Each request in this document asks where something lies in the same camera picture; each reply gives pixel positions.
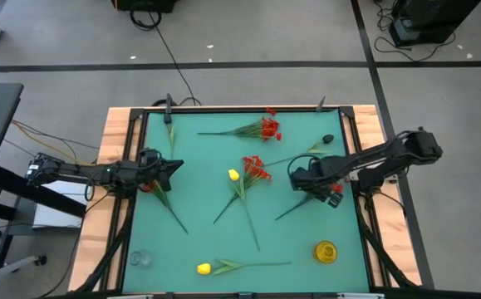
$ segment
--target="gray floor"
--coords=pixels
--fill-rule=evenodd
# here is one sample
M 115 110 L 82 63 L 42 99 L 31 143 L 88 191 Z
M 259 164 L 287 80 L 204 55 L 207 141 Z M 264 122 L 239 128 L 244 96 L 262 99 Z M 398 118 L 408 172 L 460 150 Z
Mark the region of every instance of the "gray floor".
M 373 42 L 381 35 L 375 25 L 377 7 L 369 0 L 360 0 L 360 5 Z M 156 32 L 138 31 L 107 0 L 7 0 L 0 22 L 7 29 L 0 41 L 0 66 L 171 62 Z M 351 4 L 345 0 L 183 0 L 164 18 L 161 30 L 179 62 L 365 60 Z M 467 61 L 468 53 L 471 60 L 481 60 L 481 3 L 456 34 L 457 41 L 432 61 Z M 427 47 L 416 49 L 412 56 L 429 53 Z M 377 61 L 404 61 L 397 54 L 374 56 Z M 395 131 L 423 125 L 444 148 L 440 162 L 414 167 L 409 174 L 434 283 L 439 289 L 481 292 L 481 68 L 379 73 Z M 376 104 L 370 74 L 361 68 L 184 74 L 208 105 L 315 104 L 322 96 L 328 103 Z M 0 73 L 4 81 L 25 85 L 18 120 L 92 145 L 101 141 L 108 107 L 149 105 L 167 92 L 176 99 L 188 96 L 176 71 Z M 56 154 L 14 128 L 7 138 L 31 152 Z M 97 155 L 76 149 L 84 160 Z M 0 149 L 0 164 L 18 173 L 28 160 L 8 144 Z M 49 263 L 0 282 L 0 298 L 34 297 L 54 286 L 75 236 L 47 233 L 14 241 L 9 262 L 43 252 Z

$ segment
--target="black metal frame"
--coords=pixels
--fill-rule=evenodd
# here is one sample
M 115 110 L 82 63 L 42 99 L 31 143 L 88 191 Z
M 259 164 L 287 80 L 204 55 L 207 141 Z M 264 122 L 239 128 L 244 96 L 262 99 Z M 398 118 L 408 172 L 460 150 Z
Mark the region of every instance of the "black metal frame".
M 277 112 L 314 112 L 316 107 L 315 106 L 289 106 L 289 107 L 275 107 L 274 108 Z M 341 127 L 341 134 L 345 140 L 344 145 L 345 145 L 345 150 L 346 153 L 349 154 L 349 145 L 347 144 L 347 133 L 344 127 L 344 117 L 346 117 L 349 120 L 349 123 L 351 125 L 351 137 L 353 139 L 353 144 L 355 146 L 356 152 L 361 151 L 361 142 L 360 138 L 358 136 L 358 129 L 356 126 L 356 120 L 355 120 L 355 115 L 354 115 L 354 110 L 352 106 L 334 106 L 334 107 L 323 107 L 322 111 L 327 112 L 327 111 L 334 111 L 338 110 L 339 111 L 339 119 L 340 119 L 340 127 Z M 123 152 L 123 159 L 128 159 L 130 157 L 130 148 L 132 146 L 132 140 L 133 140 L 133 134 L 135 130 L 135 122 L 140 118 L 140 131 L 139 131 L 139 137 L 137 140 L 137 153 L 139 150 L 141 150 L 144 147 L 144 142 L 145 142 L 145 137 L 147 134 L 147 125 L 148 125 L 148 115 L 149 113 L 161 113 L 163 110 L 161 109 L 143 109 L 143 108 L 134 108 L 131 109 L 130 111 L 130 119 L 129 119 L 129 124 L 128 124 L 128 129 L 127 129 L 127 134 L 125 138 L 125 145 L 124 145 L 124 152 Z M 176 106 L 173 107 L 172 109 L 172 114 L 199 114 L 199 113 L 263 113 L 265 112 L 265 107 L 256 107 L 256 106 L 240 106 L 240 107 L 219 107 L 219 108 L 213 108 L 213 107 L 198 107 L 198 108 L 188 108 L 188 107 L 182 107 L 182 106 Z M 353 199 L 355 203 L 355 208 L 359 209 L 361 211 L 361 207 L 359 205 L 358 198 L 355 196 L 355 190 L 353 190 Z M 115 201 L 115 207 L 113 209 L 113 214 L 111 216 L 111 222 L 110 222 L 110 231 L 108 235 L 108 243 L 107 247 L 109 247 L 112 244 L 112 240 L 114 239 L 114 236 L 116 235 L 117 232 L 117 227 L 118 227 L 118 220 L 119 220 L 119 214 L 120 214 L 120 201 L 121 199 L 117 199 Z M 126 217 L 130 217 L 130 225 L 133 223 L 133 214 L 135 210 L 135 205 L 131 204 L 133 208 L 128 208 Z M 370 221 L 371 221 L 371 231 L 374 233 L 375 237 L 381 244 L 381 239 L 380 239 L 380 230 L 378 227 L 378 221 L 376 219 L 376 214 L 375 214 L 375 209 L 370 208 L 368 210 Z M 116 289 L 121 290 L 123 287 L 123 282 L 124 282 L 124 275 L 125 275 L 125 266 L 126 266 L 126 261 L 127 261 L 127 251 L 129 247 L 129 242 L 130 242 L 130 237 L 127 238 L 125 242 L 122 243 L 121 246 L 121 255 L 120 255 L 120 262 L 119 262 L 119 268 L 118 268 L 118 276 L 116 279 Z M 370 289 L 375 286 L 375 279 L 373 276 L 373 272 L 371 270 L 371 257 L 369 255 L 369 250 L 368 250 L 368 245 L 367 241 L 363 236 L 361 236 L 361 244 L 362 244 L 362 251 L 364 253 L 364 259 L 366 263 L 366 275 L 368 278 L 368 284 Z M 390 277 L 389 274 L 382 264 L 381 260 L 379 259 L 379 264 L 380 264 L 380 269 L 382 273 L 382 281 L 383 285 L 390 287 Z M 106 290 L 107 288 L 107 281 L 109 279 L 109 271 L 106 271 L 104 273 L 104 276 L 101 279 L 101 291 Z M 201 297 L 202 294 L 183 294 L 183 297 Z M 220 297 L 223 298 L 224 296 L 227 296 L 227 294 L 212 294 L 211 297 Z M 284 293 L 264 293 L 264 294 L 257 294 L 257 297 L 307 297 L 307 298 L 313 298 L 313 297 L 336 297 L 336 293 L 293 293 L 293 294 L 284 294 Z

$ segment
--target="green mat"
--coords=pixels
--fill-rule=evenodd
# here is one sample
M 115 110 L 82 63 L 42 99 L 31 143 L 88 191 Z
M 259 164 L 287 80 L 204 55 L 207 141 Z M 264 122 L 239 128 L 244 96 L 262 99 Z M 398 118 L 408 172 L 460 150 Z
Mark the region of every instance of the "green mat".
M 247 192 L 260 252 L 239 200 L 213 224 L 233 195 L 228 169 L 242 174 L 243 156 L 258 154 L 269 164 L 306 151 L 326 134 L 333 134 L 334 141 L 321 148 L 330 154 L 345 155 L 337 111 L 277 114 L 282 141 L 197 135 L 197 132 L 232 130 L 261 116 L 260 113 L 172 115 L 174 159 L 184 160 L 184 165 L 170 179 L 173 189 L 168 195 L 189 234 L 155 196 L 139 193 L 129 253 L 147 252 L 151 264 L 139 267 L 127 262 L 124 293 L 368 292 L 364 253 L 348 184 L 344 184 L 344 199 L 338 208 L 313 200 L 275 221 L 275 217 L 301 201 L 304 193 L 292 190 L 287 162 L 268 167 L 272 182 L 262 182 Z M 145 146 L 170 159 L 162 114 L 150 114 Z M 298 160 L 294 169 L 306 166 L 307 161 L 308 158 Z M 323 240 L 333 242 L 338 249 L 338 258 L 332 264 L 321 264 L 313 258 L 313 248 Z M 200 263 L 217 265 L 215 258 L 240 263 L 292 262 L 292 265 L 246 267 L 217 276 L 196 272 Z

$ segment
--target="wooden table frame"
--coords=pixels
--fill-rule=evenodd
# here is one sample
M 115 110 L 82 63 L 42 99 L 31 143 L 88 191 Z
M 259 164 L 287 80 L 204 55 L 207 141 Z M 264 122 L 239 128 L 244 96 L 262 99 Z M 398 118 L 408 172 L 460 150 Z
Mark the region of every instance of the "wooden table frame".
M 207 112 L 238 112 L 239 110 L 264 110 L 266 106 L 204 106 L 204 107 L 173 107 L 172 113 Z M 313 105 L 276 105 L 277 110 L 312 110 Z M 355 153 L 363 149 L 381 144 L 385 141 L 380 128 L 378 115 L 374 105 L 353 106 L 324 106 L 325 110 L 340 109 L 346 117 L 342 117 L 342 133 L 347 138 L 346 150 Z M 135 159 L 137 150 L 144 143 L 147 124 L 145 111 L 164 111 L 164 107 L 122 107 L 110 108 L 107 115 L 106 127 L 101 141 L 98 155 L 99 164 L 112 163 L 120 159 Z M 399 200 L 397 184 L 385 183 L 382 192 Z M 98 190 L 88 205 L 94 204 L 105 194 Z M 401 271 L 415 284 L 421 284 L 421 277 L 417 267 L 410 232 L 405 215 L 400 206 L 383 195 L 374 196 L 374 204 L 367 211 L 361 210 L 374 235 L 381 241 L 385 250 L 398 265 Z M 105 253 L 107 245 L 112 242 L 125 218 L 132 217 L 132 208 L 128 209 L 127 199 L 115 200 L 105 198 L 83 220 L 80 242 L 76 251 L 74 267 L 72 269 L 69 291 L 78 288 L 94 270 Z M 366 251 L 366 268 L 370 286 L 396 287 L 393 277 L 386 271 L 369 243 L 362 240 Z M 129 240 L 124 243 L 113 257 L 109 271 L 106 271 L 100 283 L 96 286 L 100 290 L 121 288 L 123 283 L 125 257 Z

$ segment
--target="yellow flower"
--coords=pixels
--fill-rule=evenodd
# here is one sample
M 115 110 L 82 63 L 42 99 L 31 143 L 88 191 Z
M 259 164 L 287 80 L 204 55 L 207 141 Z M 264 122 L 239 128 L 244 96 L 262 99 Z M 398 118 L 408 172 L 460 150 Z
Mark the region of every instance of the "yellow flower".
M 201 275 L 207 275 L 211 271 L 210 264 L 208 262 L 198 265 L 198 273 Z
M 238 172 L 236 170 L 230 169 L 229 170 L 229 178 L 232 181 L 237 181 L 240 178 L 240 174 L 238 174 Z

